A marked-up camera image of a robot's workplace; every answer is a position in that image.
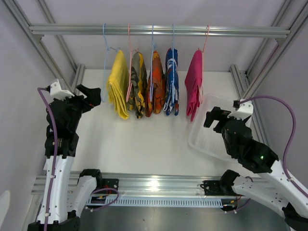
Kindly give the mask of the white plastic basket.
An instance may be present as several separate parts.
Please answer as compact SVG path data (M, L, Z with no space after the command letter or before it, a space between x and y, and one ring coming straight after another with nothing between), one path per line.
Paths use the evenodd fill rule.
M202 152L211 157L226 162L236 163L237 160L231 158L227 154L225 144L221 133L216 133L213 128L218 121L214 121L210 128L204 128L206 113L211 111L215 106L222 110L235 111L233 107L233 100L221 98L213 94L206 94L205 100L197 112L197 116L193 121L193 125L188 136L188 144L195 150ZM247 127L250 127L252 116L248 119L242 120Z

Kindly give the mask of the pink wire hanger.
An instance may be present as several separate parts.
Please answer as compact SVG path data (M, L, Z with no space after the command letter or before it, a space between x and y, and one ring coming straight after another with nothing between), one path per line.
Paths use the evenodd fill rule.
M205 42L202 49L202 78L201 78L201 85L199 86L199 101L200 104L203 103L204 100L204 89L203 89L203 78L204 78L204 67L205 67L205 51L206 51L206 44L209 36L209 29L210 26L207 25L207 32L205 33Z

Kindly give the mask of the pink trousers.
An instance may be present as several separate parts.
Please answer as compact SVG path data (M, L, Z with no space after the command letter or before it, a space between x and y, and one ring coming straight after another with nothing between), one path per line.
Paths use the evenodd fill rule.
M193 122L201 104L200 92L203 83L203 53L201 50L194 53L184 83L187 91L186 116L190 116L190 121Z

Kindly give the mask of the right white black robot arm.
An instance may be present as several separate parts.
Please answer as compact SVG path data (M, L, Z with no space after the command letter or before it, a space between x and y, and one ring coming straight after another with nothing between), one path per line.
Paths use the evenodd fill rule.
M245 103L236 111L214 107L206 113L204 127L214 127L222 135L226 152L247 170L266 179L276 190L270 191L233 170L219 179L219 190L225 195L246 196L276 212L295 231L308 229L308 200L291 183L281 161L267 145L253 139L250 128L253 106Z

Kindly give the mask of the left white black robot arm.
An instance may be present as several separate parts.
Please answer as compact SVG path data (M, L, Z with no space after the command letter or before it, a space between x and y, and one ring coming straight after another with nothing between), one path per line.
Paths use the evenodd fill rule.
M85 169L68 196L71 168L83 113L101 104L101 89L77 85L81 95L64 89L57 79L37 91L46 106L46 182L41 209L29 231L78 231L83 209L91 212L114 204L120 193L117 184L107 184L98 169Z

